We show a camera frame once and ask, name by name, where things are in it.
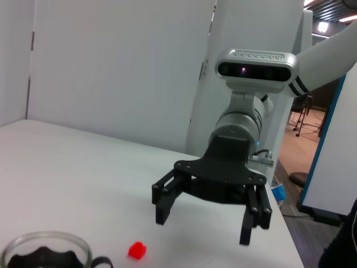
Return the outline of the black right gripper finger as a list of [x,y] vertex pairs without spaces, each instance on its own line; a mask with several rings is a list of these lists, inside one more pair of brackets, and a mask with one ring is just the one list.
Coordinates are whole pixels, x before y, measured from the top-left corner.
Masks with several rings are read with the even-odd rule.
[[155,205],[156,223],[164,225],[176,198],[189,189],[191,175],[170,171],[152,185],[152,204]]
[[242,221],[239,244],[248,246],[252,229],[260,226],[269,229],[271,206],[265,186],[250,186],[245,190],[246,209]]

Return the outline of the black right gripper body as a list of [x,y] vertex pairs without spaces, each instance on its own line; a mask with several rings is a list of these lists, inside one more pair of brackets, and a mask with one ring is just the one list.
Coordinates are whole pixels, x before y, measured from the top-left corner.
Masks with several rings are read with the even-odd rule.
[[175,172],[183,175],[184,192],[221,204],[267,204],[267,179],[247,168],[250,143],[215,136],[197,160],[180,160]]

